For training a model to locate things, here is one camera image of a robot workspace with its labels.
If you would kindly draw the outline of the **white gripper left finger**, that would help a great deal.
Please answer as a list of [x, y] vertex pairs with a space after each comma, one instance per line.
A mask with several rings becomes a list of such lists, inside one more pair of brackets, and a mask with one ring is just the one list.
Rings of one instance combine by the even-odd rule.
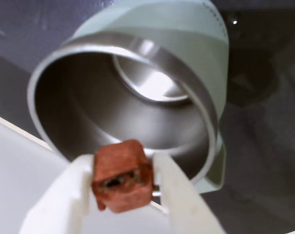
[[93, 172], [93, 155], [81, 155], [72, 161], [28, 211], [19, 233], [82, 233]]

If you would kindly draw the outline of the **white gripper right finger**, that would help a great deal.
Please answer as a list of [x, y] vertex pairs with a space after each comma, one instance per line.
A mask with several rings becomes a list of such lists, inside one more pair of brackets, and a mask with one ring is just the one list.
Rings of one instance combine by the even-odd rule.
[[152, 156], [154, 184], [175, 234], [224, 234], [225, 230], [177, 163], [167, 153]]

